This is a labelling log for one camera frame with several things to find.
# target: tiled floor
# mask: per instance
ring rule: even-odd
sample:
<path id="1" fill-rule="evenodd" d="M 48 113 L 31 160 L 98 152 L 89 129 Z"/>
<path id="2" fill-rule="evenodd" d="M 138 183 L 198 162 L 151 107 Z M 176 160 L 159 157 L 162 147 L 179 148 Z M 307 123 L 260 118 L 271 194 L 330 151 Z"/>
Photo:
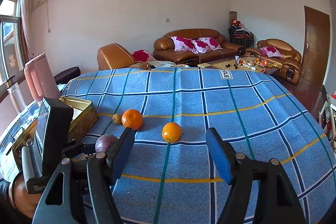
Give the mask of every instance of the tiled floor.
<path id="1" fill-rule="evenodd" d="M 277 80 L 305 106 L 315 119 L 318 118 L 319 111 L 327 100 L 323 88 L 303 78 L 297 85 L 292 85 L 279 77 Z"/>

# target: throw pillow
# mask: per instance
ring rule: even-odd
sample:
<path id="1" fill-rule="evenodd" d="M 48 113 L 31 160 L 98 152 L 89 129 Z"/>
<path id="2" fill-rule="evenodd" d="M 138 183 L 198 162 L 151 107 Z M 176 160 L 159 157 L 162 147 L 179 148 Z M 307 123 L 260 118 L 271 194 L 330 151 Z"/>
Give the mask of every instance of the throw pillow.
<path id="1" fill-rule="evenodd" d="M 209 47 L 209 45 L 203 42 L 202 40 L 199 39 L 191 40 L 191 42 L 194 44 L 196 50 L 199 53 L 211 52 L 211 48 Z"/>
<path id="2" fill-rule="evenodd" d="M 223 49 L 214 38 L 199 38 L 199 40 L 201 40 L 204 43 L 208 44 L 208 46 L 211 49 L 211 51 Z"/>
<path id="3" fill-rule="evenodd" d="M 199 53 L 194 44 L 192 44 L 191 39 L 182 37 L 171 37 L 175 44 L 175 51 L 189 51 L 192 53 Z"/>
<path id="4" fill-rule="evenodd" d="M 267 46 L 260 48 L 262 55 L 267 55 L 268 57 L 282 57 L 280 52 L 273 46 Z"/>
<path id="5" fill-rule="evenodd" d="M 155 61 L 156 59 L 146 50 L 138 50 L 135 51 L 133 53 L 131 53 L 131 55 L 133 55 L 135 61 L 139 62 L 148 62 L 148 61 Z"/>

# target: coffee table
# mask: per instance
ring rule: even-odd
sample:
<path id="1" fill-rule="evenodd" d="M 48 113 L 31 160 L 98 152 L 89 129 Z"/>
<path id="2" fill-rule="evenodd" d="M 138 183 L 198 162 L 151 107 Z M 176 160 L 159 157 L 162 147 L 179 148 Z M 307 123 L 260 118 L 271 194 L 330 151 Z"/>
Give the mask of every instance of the coffee table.
<path id="1" fill-rule="evenodd" d="M 243 58 L 245 62 L 256 59 L 256 57 L 251 56 L 251 55 L 241 55 L 240 58 Z M 230 64 L 230 67 L 228 68 L 225 67 L 225 65 L 227 64 Z M 228 57 L 226 59 L 202 63 L 202 64 L 199 64 L 198 67 L 207 68 L 207 69 L 221 69 L 221 70 L 249 70 L 252 72 L 264 73 L 264 74 L 272 75 L 272 76 L 277 75 L 280 71 L 280 69 L 277 67 L 266 67 L 266 66 L 265 66 L 265 71 L 264 71 L 264 68 L 261 66 L 257 66 L 256 70 L 252 70 L 248 67 L 238 65 L 238 69 L 235 69 L 234 64 L 235 64 L 235 58 Z"/>

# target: pink plastic jug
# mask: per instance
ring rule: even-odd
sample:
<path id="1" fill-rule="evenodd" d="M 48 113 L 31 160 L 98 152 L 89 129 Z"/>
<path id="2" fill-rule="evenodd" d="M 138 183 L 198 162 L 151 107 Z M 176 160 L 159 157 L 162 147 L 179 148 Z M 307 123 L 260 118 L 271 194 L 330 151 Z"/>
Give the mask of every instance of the pink plastic jug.
<path id="1" fill-rule="evenodd" d="M 45 53 L 26 63 L 25 77 L 31 95 L 39 105 L 41 105 L 43 97 L 60 97 L 60 92 L 51 73 Z"/>

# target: silver bolt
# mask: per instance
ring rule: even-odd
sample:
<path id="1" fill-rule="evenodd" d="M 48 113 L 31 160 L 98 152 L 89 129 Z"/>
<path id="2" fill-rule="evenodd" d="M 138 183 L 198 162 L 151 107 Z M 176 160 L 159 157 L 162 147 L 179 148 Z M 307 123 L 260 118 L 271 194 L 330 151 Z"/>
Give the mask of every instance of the silver bolt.
<path id="1" fill-rule="evenodd" d="M 277 159 L 271 159 L 271 164 L 278 165 L 280 162 Z"/>
<path id="2" fill-rule="evenodd" d="M 239 152 L 239 153 L 236 154 L 236 158 L 237 158 L 238 160 L 243 160 L 243 159 L 245 159 L 245 154 Z"/>
<path id="3" fill-rule="evenodd" d="M 32 146 L 34 143 L 34 139 L 28 139 L 27 142 L 26 142 L 26 145 L 27 146 Z"/>
<path id="4" fill-rule="evenodd" d="M 97 154 L 96 154 L 96 158 L 97 159 L 102 159 L 102 158 L 104 158 L 105 157 L 105 153 L 104 152 L 98 152 Z"/>
<path id="5" fill-rule="evenodd" d="M 63 164 L 63 165 L 67 165 L 69 162 L 70 162 L 70 159 L 69 159 L 69 158 L 64 158 L 64 159 L 62 160 L 62 164 Z"/>

